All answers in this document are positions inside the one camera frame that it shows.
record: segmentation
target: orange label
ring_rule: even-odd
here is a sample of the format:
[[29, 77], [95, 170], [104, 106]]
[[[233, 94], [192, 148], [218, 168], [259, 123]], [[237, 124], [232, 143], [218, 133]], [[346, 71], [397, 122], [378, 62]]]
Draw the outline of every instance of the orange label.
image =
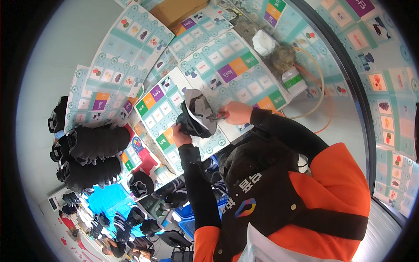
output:
[[186, 29], [181, 23], [172, 29], [172, 32], [174, 32], [176, 36], [180, 36], [184, 31], [186, 31]]
[[241, 75], [248, 70], [246, 64], [243, 62], [243, 60], [240, 57], [230, 62], [229, 65], [231, 66], [233, 71], [236, 73], [236, 75]]
[[281, 12], [279, 12], [273, 5], [268, 3], [268, 6], [266, 7], [266, 12], [268, 12], [275, 20], [278, 21], [279, 16], [281, 15]]
[[271, 100], [269, 99], [269, 97], [265, 97], [264, 99], [262, 99], [261, 101], [258, 102], [258, 106], [261, 109], [268, 109], [268, 110], [272, 110], [272, 111], [276, 111], [274, 104], [272, 104]]
[[169, 127], [166, 131], [163, 132], [164, 136], [167, 138], [167, 142], [169, 144], [175, 143], [175, 140], [173, 140], [173, 130], [172, 127]]
[[108, 100], [109, 94], [108, 93], [98, 93], [96, 95], [96, 100]]
[[144, 98], [142, 99], [145, 103], [145, 106], [150, 109], [152, 106], [154, 106], [154, 104], [156, 103], [156, 101], [154, 101], [153, 96], [151, 95], [151, 93], [148, 93], [146, 96], [144, 96]]
[[122, 159], [122, 162], [125, 164], [126, 162], [128, 162], [128, 156], [127, 156], [127, 154], [125, 153], [125, 152], [123, 152], [122, 154], [121, 154], [121, 159]]

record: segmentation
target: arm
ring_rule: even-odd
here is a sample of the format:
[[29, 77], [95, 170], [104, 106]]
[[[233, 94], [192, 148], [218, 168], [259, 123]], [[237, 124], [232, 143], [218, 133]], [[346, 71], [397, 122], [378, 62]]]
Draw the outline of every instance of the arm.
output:
[[255, 127], [275, 136], [286, 146], [308, 158], [308, 163], [328, 145], [316, 134], [294, 120], [272, 114], [270, 110], [252, 108], [243, 103], [230, 102], [220, 108], [228, 112], [226, 122], [232, 125], [250, 123]]

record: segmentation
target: green label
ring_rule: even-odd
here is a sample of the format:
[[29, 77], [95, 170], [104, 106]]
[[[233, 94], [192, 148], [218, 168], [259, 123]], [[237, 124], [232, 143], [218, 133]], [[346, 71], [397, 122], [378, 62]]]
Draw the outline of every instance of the green label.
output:
[[243, 60], [243, 62], [249, 69], [259, 64], [259, 61], [256, 59], [256, 57], [253, 56], [252, 52], [250, 51], [242, 55], [240, 58]]
[[287, 89], [290, 89], [291, 86], [295, 85], [296, 83], [300, 82], [301, 80], [303, 80], [303, 77], [298, 74], [295, 77], [289, 79], [287, 82], [284, 82], [284, 85]]
[[141, 116], [143, 116], [148, 111], [148, 108], [145, 106], [145, 103], [143, 100], [141, 100], [135, 107], [137, 108]]
[[269, 3], [273, 5], [281, 13], [284, 10], [285, 6], [287, 5], [282, 0], [269, 0]]
[[167, 138], [164, 136], [164, 134], [161, 134], [158, 138], [156, 138], [156, 142], [163, 150], [170, 146], [170, 143], [167, 141]]
[[271, 102], [274, 104], [275, 109], [279, 109], [286, 103], [284, 97], [282, 96], [279, 90], [276, 90], [272, 94], [268, 95], [268, 97], [271, 100]]
[[128, 171], [131, 171], [134, 168], [134, 166], [131, 164], [131, 161], [130, 160], [128, 160], [125, 163], [125, 166], [127, 167]]

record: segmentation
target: grape illustration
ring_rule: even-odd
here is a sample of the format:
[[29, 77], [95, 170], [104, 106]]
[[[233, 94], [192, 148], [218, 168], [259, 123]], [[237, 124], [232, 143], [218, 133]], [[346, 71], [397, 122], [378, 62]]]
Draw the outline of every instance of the grape illustration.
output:
[[80, 78], [82, 75], [83, 75], [83, 71], [82, 70], [77, 70], [76, 77]]
[[140, 39], [144, 40], [144, 38], [147, 36], [148, 31], [144, 31], [141, 35], [140, 35]]
[[98, 55], [98, 59], [99, 59], [99, 60], [103, 60], [103, 59], [105, 59], [105, 57], [106, 57], [106, 54], [105, 54], [105, 53], [100, 53], [100, 54]]
[[385, 110], [385, 111], [387, 111], [387, 110], [388, 110], [388, 108], [390, 107], [390, 106], [388, 105], [388, 103], [387, 103], [387, 102], [381, 102], [381, 103], [378, 103], [378, 106], [379, 106], [382, 110]]

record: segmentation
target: black sleeve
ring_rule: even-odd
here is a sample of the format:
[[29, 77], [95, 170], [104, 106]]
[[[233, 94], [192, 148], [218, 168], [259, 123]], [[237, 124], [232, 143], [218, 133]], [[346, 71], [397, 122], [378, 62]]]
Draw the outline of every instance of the black sleeve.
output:
[[122, 257], [125, 254], [126, 245], [121, 242], [116, 242], [116, 246], [110, 246], [115, 257]]
[[270, 110], [253, 108], [250, 123], [275, 136], [295, 152], [307, 156], [309, 165], [316, 155], [328, 147], [320, 137], [300, 123], [272, 114]]
[[179, 147], [186, 191], [195, 216], [195, 230], [203, 226], [221, 227], [217, 201], [211, 184], [204, 178], [199, 148], [192, 144]]

